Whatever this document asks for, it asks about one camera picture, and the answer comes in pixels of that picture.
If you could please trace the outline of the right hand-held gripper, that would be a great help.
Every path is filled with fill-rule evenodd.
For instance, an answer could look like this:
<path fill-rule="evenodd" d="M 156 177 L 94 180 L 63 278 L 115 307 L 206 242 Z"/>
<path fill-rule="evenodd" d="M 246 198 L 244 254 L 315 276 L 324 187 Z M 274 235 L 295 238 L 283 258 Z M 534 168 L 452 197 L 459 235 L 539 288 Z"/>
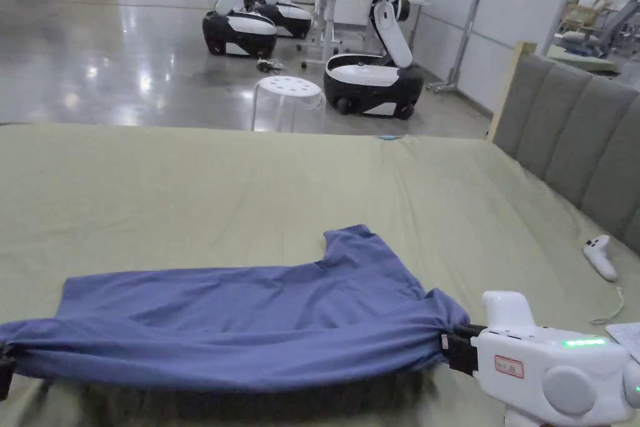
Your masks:
<path fill-rule="evenodd" d="M 487 291 L 487 325 L 439 334 L 449 367 L 504 406 L 505 426 L 612 426 L 639 411 L 639 365 L 602 336 L 538 326 L 524 295 Z"/>

